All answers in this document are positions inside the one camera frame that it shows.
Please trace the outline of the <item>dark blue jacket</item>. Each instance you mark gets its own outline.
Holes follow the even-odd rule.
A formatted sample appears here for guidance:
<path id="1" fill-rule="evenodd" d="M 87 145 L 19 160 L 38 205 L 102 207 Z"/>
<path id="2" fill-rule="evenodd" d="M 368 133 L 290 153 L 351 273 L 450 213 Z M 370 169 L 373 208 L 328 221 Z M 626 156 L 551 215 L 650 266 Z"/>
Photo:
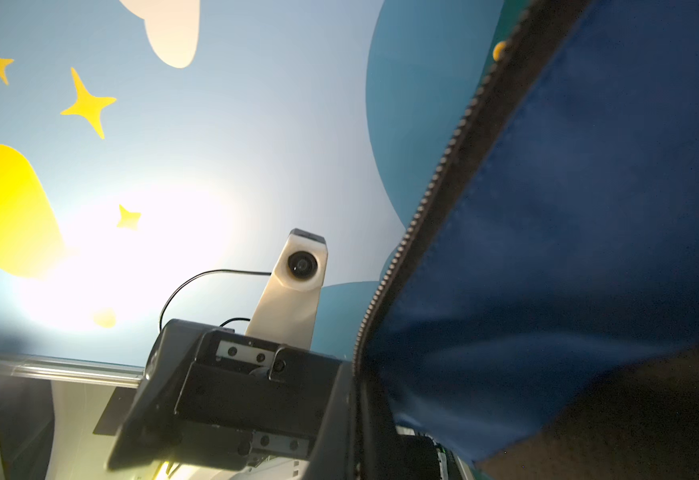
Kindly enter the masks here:
<path id="1" fill-rule="evenodd" d="M 387 1 L 371 38 L 409 227 L 355 344 L 357 476 L 413 476 L 401 424 L 491 479 L 699 479 L 699 1 L 481 12 Z"/>

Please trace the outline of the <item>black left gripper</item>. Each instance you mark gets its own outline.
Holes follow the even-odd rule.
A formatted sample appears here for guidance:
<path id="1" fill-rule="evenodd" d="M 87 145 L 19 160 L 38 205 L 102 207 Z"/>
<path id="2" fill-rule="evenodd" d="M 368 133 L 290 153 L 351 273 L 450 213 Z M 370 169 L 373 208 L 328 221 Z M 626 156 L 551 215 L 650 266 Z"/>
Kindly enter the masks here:
<path id="1" fill-rule="evenodd" d="M 243 470 L 307 460 L 343 361 L 227 328 L 171 320 L 150 354 L 107 468 L 155 461 Z"/>

